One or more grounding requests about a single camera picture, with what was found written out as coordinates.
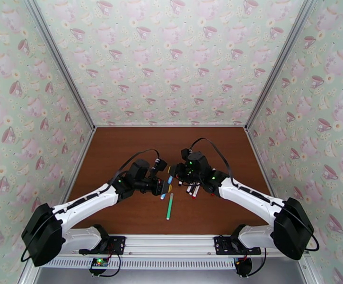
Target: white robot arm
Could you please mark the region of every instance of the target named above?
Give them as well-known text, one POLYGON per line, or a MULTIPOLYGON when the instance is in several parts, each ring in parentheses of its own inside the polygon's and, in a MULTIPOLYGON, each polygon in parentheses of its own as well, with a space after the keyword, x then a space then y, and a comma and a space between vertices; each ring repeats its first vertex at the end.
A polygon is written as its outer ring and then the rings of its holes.
MULTIPOLYGON (((238 226, 231 235, 235 252, 245 254, 254 247, 277 248, 292 259, 301 258, 313 233, 313 226, 297 200, 290 198, 283 201, 260 193, 212 169, 201 152, 182 150, 182 158, 185 163, 171 166, 168 173, 179 181, 189 183, 194 196, 201 186, 213 195, 243 206, 268 223, 257 227, 238 226)), ((156 177, 156 173, 165 167, 166 163, 160 159, 156 160, 152 169, 149 169, 148 162, 137 160, 125 176, 120 174, 111 179, 110 184, 105 183, 93 192, 53 208, 47 204, 39 206, 22 233, 34 265, 44 265, 62 251, 94 249, 102 240, 102 232, 98 228, 71 228, 97 211, 132 196, 135 190, 143 193, 151 191, 153 195, 170 192, 171 185, 156 177)))

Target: green marker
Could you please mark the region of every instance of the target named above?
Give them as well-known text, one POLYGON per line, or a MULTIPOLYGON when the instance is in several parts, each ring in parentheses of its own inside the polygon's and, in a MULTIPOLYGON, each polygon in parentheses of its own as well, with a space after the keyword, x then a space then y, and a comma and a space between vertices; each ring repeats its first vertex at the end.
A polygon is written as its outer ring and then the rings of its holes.
POLYGON ((171 206, 173 206, 173 197, 174 197, 174 193, 171 193, 170 194, 170 200, 168 202, 168 209, 167 209, 166 220, 170 220, 171 206))

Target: wooden table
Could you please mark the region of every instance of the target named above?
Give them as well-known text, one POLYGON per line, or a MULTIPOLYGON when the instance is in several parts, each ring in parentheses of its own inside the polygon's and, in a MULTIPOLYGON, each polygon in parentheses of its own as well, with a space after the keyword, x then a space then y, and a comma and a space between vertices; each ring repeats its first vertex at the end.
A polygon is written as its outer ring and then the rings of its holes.
MULTIPOLYGON (((269 194, 262 173, 242 128, 236 127, 128 127, 98 128, 71 192, 70 199, 100 187, 134 153, 155 148, 168 164, 183 162, 180 151, 189 148, 199 137, 213 141, 228 160, 234 177, 263 193, 269 194)), ((209 164, 226 171, 215 150, 206 141, 195 145, 209 164)), ((154 163, 156 154, 141 158, 154 163)), ((159 173, 168 179, 167 169, 159 173)), ((262 225, 265 222, 252 212, 228 200, 211 196, 200 189, 196 199, 186 187, 173 182, 174 201, 171 219, 166 220, 169 195, 165 200, 151 193, 134 195, 119 204, 103 209, 80 222, 76 227, 101 224, 108 233, 146 234, 231 234, 239 224, 262 225)))

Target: black mounting bracket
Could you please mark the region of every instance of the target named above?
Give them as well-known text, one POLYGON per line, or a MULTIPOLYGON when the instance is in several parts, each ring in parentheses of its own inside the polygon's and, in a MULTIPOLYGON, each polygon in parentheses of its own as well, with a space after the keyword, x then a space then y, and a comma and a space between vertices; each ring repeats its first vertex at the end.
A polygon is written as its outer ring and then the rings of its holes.
POLYGON ((216 255, 261 255, 261 249, 259 247, 234 249, 232 246, 232 240, 230 236, 216 236, 213 237, 215 243, 216 255))
POLYGON ((91 250, 88 249, 80 249, 79 253, 82 255, 88 254, 117 254, 122 255, 124 254, 125 248, 125 236, 109 236, 107 231, 99 225, 93 225, 100 233, 101 241, 97 244, 97 246, 91 250))

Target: floral wallpaper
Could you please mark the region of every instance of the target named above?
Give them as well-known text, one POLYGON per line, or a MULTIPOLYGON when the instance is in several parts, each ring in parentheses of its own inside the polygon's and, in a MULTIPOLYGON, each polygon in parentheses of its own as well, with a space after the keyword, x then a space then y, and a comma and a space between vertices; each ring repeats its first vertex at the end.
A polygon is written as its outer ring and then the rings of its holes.
POLYGON ((0 0, 0 284, 16 283, 21 232, 68 187, 89 127, 21 0, 0 0))
POLYGON ((96 125, 244 125, 303 0, 37 0, 96 125))
POLYGON ((325 283, 343 284, 343 0, 319 0, 250 133, 277 195, 306 209, 325 283))

